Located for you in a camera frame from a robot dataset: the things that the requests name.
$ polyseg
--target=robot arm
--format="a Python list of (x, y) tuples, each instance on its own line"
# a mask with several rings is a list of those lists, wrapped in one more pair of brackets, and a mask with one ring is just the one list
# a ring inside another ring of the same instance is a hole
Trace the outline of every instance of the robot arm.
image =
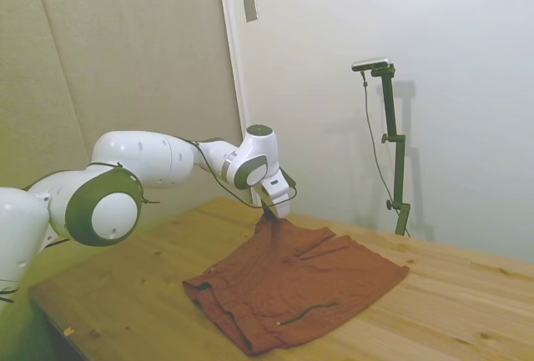
[(237, 189), (252, 188), (279, 218), (290, 211), (295, 183), (280, 169), (271, 128), (249, 127), (238, 148), (223, 139), (106, 133), (85, 170), (53, 173), (25, 190), (0, 188), (0, 313), (43, 248), (59, 237), (90, 246), (125, 240), (139, 220), (144, 189), (178, 185), (194, 165)]
[(110, 132), (95, 144), (96, 163), (119, 163), (144, 188), (173, 187), (198, 165), (239, 190), (252, 188), (278, 218), (290, 212), (290, 185), (278, 162), (276, 135), (264, 125), (248, 127), (238, 148), (222, 138), (194, 142), (161, 133)]

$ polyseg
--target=rust-colored cloth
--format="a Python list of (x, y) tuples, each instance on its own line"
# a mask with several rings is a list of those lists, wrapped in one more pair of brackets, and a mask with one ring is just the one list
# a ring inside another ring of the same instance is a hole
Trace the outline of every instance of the rust-colored cloth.
[(349, 236), (265, 215), (254, 236), (202, 275), (188, 296), (244, 353), (288, 348), (328, 333), (409, 272)]

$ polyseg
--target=wooden table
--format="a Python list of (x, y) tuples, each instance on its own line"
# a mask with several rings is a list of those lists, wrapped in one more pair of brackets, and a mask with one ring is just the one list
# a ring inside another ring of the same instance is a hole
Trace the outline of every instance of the wooden table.
[[(247, 359), (185, 296), (253, 234), (260, 211), (215, 199), (31, 289), (86, 359)], [(257, 358), (286, 361), (534, 360), (534, 265), (291, 215), (328, 226), (398, 264), (408, 278), (334, 332)]]

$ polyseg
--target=black cable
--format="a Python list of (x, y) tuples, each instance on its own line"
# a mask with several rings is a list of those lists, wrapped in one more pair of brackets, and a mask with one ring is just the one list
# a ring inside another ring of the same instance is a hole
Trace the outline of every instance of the black cable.
[[(204, 159), (204, 162), (206, 163), (206, 166), (208, 167), (209, 169), (209, 172), (211, 173), (211, 175), (214, 177), (215, 179), (215, 182), (217, 182), (217, 184), (223, 188), (226, 192), (228, 192), (232, 197), (234, 197), (236, 200), (238, 200), (240, 203), (246, 205), (247, 207), (250, 207), (250, 208), (256, 208), (256, 209), (260, 209), (260, 208), (263, 208), (264, 206), (258, 206), (258, 205), (252, 205), (252, 204), (249, 204), (247, 203), (246, 201), (243, 201), (241, 198), (239, 198), (239, 196), (237, 196), (236, 194), (234, 194), (231, 190), (228, 190), (220, 181), (219, 181), (219, 178), (217, 178), (217, 175), (215, 174), (214, 170), (211, 168), (211, 166), (209, 165), (209, 162), (208, 162), (208, 159), (206, 158), (206, 156), (204, 155), (204, 152), (202, 151), (202, 148), (200, 148), (199, 144), (196, 143), (196, 142), (193, 142), (191, 140), (188, 140), (186, 138), (179, 138), (180, 140), (184, 140), (186, 143), (189, 143), (193, 146), (195, 146), (198, 150), (199, 150), (199, 153), (200, 155), (202, 156), (202, 158)], [(286, 200), (283, 200), (283, 201), (280, 201), (279, 203), (275, 203), (275, 204), (271, 204), (271, 205), (268, 205), (266, 204), (265, 207), (275, 207), (277, 205), (281, 205), (283, 203), (287, 203), (288, 201), (291, 201), (293, 198), (297, 197), (297, 187), (293, 187), (293, 190), (295, 191), (295, 194), (293, 194), (293, 197), (291, 198), (287, 198)]]
[[(367, 80), (365, 79), (365, 72), (361, 71), (361, 77), (364, 79), (364, 91), (365, 91), (365, 117), (367, 118), (367, 126), (369, 127), (369, 134), (370, 134), (370, 142), (373, 144), (373, 155), (375, 156), (375, 164), (376, 168), (378, 169), (378, 174), (380, 175), (380, 179), (382, 180), (382, 183), (384, 184), (385, 190), (387, 191), (387, 195), (390, 197), (390, 201), (393, 203), (393, 197), (391, 196), (390, 188), (388, 188), (387, 183), (385, 182), (384, 175), (382, 175), (382, 169), (380, 168), (380, 165), (378, 164), (378, 157), (376, 156), (376, 145), (375, 145), (375, 135), (373, 134), (373, 129), (370, 126), (370, 119), (369, 119), (369, 107), (368, 107), (368, 95), (367, 95)], [(408, 228), (406, 228), (406, 234), (409, 238), (411, 238), (410, 231)]]
[[(17, 288), (15, 288), (14, 290), (4, 290), (0, 292), (0, 295), (13, 294), (17, 292), (17, 290), (18, 290)], [(10, 298), (5, 298), (5, 297), (0, 297), (0, 301), (4, 301), (6, 303), (14, 303), (13, 300), (11, 300)]]
[(68, 242), (69, 240), (70, 240), (70, 238), (65, 238), (64, 240), (59, 240), (59, 241), (57, 241), (57, 242), (50, 243), (49, 245), (44, 246), (44, 247), (45, 247), (45, 248), (49, 248), (49, 247), (57, 246), (58, 244)]

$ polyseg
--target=robot cable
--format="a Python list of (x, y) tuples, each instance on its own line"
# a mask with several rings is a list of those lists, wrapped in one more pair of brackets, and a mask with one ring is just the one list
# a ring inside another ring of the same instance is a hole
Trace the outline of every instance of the robot cable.
[[(200, 155), (202, 156), (202, 158), (204, 159), (204, 162), (206, 163), (206, 166), (208, 167), (209, 169), (209, 172), (211, 173), (211, 175), (214, 177), (215, 179), (215, 182), (217, 182), (217, 184), (223, 188), (226, 192), (228, 192), (233, 198), (235, 198), (236, 200), (238, 200), (240, 203), (246, 205), (247, 207), (250, 207), (250, 208), (263, 208), (264, 206), (262, 205), (252, 205), (252, 204), (249, 204), (247, 203), (246, 201), (243, 201), (241, 198), (239, 198), (238, 195), (236, 195), (235, 193), (233, 193), (231, 190), (229, 190), (228, 188), (226, 188), (220, 181), (219, 181), (219, 178), (217, 178), (217, 175), (215, 174), (214, 170), (211, 168), (211, 166), (209, 165), (209, 162), (208, 162), (208, 159), (206, 158), (206, 156), (204, 155), (204, 152), (202, 151), (202, 148), (200, 148), (199, 144), (196, 143), (196, 142), (193, 142), (191, 140), (188, 140), (186, 138), (179, 138), (180, 140), (184, 140), (186, 143), (189, 143), (193, 146), (195, 146), (198, 150), (199, 150), (199, 153)], [(275, 203), (275, 204), (271, 204), (271, 205), (268, 205), (268, 204), (265, 204), (265, 207), (275, 207), (277, 205), (280, 205), (280, 204), (283, 204), (283, 203), (287, 203), (288, 201), (291, 201), (293, 198), (297, 197), (297, 187), (293, 187), (293, 190), (295, 191), (295, 193), (293, 194), (292, 197), (290, 198), (287, 198), (286, 200), (282, 200), (278, 203)]]

